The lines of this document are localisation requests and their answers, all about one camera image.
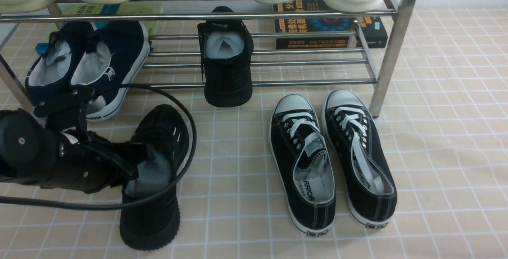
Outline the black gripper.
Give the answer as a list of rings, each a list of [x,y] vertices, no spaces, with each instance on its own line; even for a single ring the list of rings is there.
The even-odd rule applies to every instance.
[[[155,159],[151,144],[113,143],[88,129],[87,109],[99,96],[93,88],[78,88],[35,106],[56,147],[55,158],[37,166],[36,185],[94,193],[137,179],[138,165]]]

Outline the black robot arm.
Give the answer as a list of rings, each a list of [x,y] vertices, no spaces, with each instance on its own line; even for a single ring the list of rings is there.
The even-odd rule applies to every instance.
[[[139,176],[155,159],[147,143],[113,143],[87,127],[87,105],[98,97],[79,88],[40,102],[33,112],[2,110],[1,182],[96,193]]]

